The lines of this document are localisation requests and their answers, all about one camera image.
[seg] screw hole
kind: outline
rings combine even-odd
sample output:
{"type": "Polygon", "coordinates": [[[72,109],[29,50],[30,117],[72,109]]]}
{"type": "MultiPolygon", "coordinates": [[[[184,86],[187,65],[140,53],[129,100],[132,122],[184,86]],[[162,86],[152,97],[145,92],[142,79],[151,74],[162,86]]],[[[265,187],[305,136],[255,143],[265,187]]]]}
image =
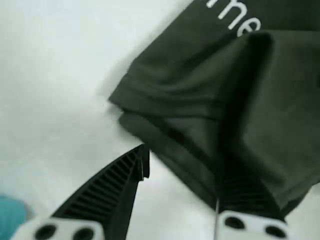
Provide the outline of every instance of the screw hole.
{"type": "Polygon", "coordinates": [[[228,217],[224,223],[226,226],[233,229],[239,229],[239,230],[245,229],[245,224],[237,217],[233,217],[233,216],[228,217]]]}
{"type": "Polygon", "coordinates": [[[284,239],[287,237],[287,235],[285,234],[284,231],[282,231],[280,228],[276,227],[276,226],[268,226],[265,229],[265,232],[269,235],[272,235],[274,237],[280,238],[280,239],[284,239]]]}
{"type": "Polygon", "coordinates": [[[73,240],[91,240],[94,237],[94,231],[91,228],[82,228],[73,235],[73,240]]]}
{"type": "Polygon", "coordinates": [[[36,240],[47,240],[51,238],[55,232],[57,227],[55,225],[44,225],[41,228],[38,229],[35,233],[35,239],[36,240]]]}

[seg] teal object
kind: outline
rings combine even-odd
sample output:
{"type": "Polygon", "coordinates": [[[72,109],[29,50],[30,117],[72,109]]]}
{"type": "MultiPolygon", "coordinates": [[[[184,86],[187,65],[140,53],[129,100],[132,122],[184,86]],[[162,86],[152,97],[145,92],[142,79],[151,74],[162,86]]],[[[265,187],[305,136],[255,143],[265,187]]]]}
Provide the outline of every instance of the teal object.
{"type": "Polygon", "coordinates": [[[27,211],[21,201],[0,196],[0,240],[9,240],[26,220],[27,211]]]}

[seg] white table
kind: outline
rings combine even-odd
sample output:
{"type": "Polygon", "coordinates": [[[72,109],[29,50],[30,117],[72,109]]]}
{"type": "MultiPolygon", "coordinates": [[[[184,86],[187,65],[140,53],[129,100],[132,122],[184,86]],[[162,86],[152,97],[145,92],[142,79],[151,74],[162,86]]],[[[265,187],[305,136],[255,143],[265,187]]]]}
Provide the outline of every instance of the white table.
{"type": "MultiPolygon", "coordinates": [[[[0,1],[0,194],[48,216],[140,144],[99,95],[190,1],[0,1]]],[[[288,218],[305,239],[320,236],[319,202],[314,189],[288,218]]],[[[152,155],[127,239],[210,240],[214,218],[152,155]]]]}

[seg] t-shirt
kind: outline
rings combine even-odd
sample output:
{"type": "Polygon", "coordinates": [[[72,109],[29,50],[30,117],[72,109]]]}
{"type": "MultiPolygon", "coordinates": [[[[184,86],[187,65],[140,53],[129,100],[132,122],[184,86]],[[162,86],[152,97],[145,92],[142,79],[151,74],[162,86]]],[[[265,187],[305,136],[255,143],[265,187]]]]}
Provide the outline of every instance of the t-shirt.
{"type": "Polygon", "coordinates": [[[213,208],[225,149],[288,214],[320,181],[319,9],[194,0],[110,96],[120,124],[213,208]]]}

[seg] white surface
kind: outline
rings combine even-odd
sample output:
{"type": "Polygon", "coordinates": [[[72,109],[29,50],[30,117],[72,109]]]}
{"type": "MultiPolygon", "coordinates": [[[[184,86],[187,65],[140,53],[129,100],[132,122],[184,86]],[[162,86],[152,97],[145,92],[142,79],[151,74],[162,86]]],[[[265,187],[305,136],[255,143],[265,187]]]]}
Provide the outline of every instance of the white surface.
{"type": "MultiPolygon", "coordinates": [[[[99,169],[140,142],[102,97],[191,0],[0,1],[0,194],[49,215],[99,169]]],[[[320,194],[289,218],[320,236],[320,194]]],[[[154,156],[128,240],[210,240],[214,213],[154,156]]]]}

